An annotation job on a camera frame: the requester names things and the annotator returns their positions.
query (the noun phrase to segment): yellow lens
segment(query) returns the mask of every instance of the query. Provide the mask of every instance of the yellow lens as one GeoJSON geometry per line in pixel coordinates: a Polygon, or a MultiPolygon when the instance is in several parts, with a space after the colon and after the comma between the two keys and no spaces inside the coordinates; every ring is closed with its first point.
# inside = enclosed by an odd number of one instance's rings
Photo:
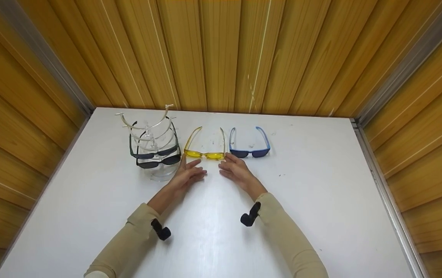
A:
{"type": "Polygon", "coordinates": [[[185,155],[190,156],[190,157],[201,157],[202,156],[201,153],[199,153],[198,151],[193,151],[193,150],[186,150],[185,155]]]}
{"type": "Polygon", "coordinates": [[[209,159],[222,159],[224,157],[223,155],[223,153],[208,153],[206,157],[209,159]]]}

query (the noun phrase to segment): blue sunglasses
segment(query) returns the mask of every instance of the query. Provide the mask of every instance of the blue sunglasses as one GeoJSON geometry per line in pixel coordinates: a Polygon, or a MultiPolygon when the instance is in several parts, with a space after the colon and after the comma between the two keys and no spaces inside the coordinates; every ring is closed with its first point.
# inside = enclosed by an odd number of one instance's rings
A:
{"type": "Polygon", "coordinates": [[[233,133],[235,132],[235,128],[232,128],[231,132],[229,134],[229,151],[230,151],[230,153],[232,153],[234,156],[236,156],[238,158],[247,157],[249,155],[249,153],[252,153],[253,157],[263,157],[263,156],[267,155],[267,153],[269,153],[269,150],[271,150],[271,146],[269,145],[269,139],[267,139],[267,135],[265,134],[265,132],[262,128],[260,128],[260,127],[255,127],[255,128],[257,130],[259,130],[260,132],[262,132],[262,134],[264,135],[264,140],[265,140],[265,144],[267,145],[267,148],[259,149],[259,150],[232,149],[231,148],[231,144],[232,144],[231,138],[233,137],[233,133]]]}

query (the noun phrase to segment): yellow sunglasses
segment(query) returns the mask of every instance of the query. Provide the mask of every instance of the yellow sunglasses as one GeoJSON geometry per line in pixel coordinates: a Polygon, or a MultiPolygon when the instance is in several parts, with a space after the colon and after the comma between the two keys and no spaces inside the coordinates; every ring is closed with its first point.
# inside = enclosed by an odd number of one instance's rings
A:
{"type": "Polygon", "coordinates": [[[201,153],[199,151],[195,150],[189,150],[192,136],[195,134],[195,132],[201,130],[202,127],[198,127],[193,130],[192,134],[189,137],[189,140],[187,140],[187,143],[185,144],[184,153],[186,156],[194,157],[194,158],[200,158],[202,156],[205,156],[207,159],[223,159],[224,153],[226,152],[226,141],[224,140],[224,131],[222,128],[219,128],[221,130],[221,134],[223,134],[223,152],[222,153],[201,153]]]}

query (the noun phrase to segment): black wrist strap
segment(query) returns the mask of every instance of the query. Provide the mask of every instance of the black wrist strap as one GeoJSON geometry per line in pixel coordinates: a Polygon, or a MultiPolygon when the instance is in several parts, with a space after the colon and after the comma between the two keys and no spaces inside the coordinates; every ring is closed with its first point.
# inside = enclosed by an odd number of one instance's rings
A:
{"type": "Polygon", "coordinates": [[[154,231],[156,232],[156,234],[158,235],[159,239],[161,239],[162,241],[165,241],[167,238],[169,238],[171,236],[170,229],[168,229],[168,227],[163,228],[163,225],[161,225],[161,223],[159,223],[157,218],[154,218],[151,221],[151,226],[154,229],[154,231]]]}
{"type": "Polygon", "coordinates": [[[252,208],[250,209],[250,214],[244,213],[240,218],[240,222],[247,227],[251,227],[253,225],[253,222],[255,222],[255,218],[257,218],[258,216],[259,210],[260,210],[260,202],[256,202],[255,204],[253,204],[252,208]]]}

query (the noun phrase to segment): wooden wall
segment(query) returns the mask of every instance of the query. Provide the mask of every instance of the wooden wall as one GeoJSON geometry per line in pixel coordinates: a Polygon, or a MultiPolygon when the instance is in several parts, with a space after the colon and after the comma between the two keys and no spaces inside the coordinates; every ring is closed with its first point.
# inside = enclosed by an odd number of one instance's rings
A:
{"type": "Polygon", "coordinates": [[[357,116],[442,0],[19,0],[98,106],[357,116]]]}
{"type": "Polygon", "coordinates": [[[442,44],[364,131],[431,277],[442,278],[442,44]]]}
{"type": "Polygon", "coordinates": [[[83,121],[0,17],[0,260],[83,121]]]}

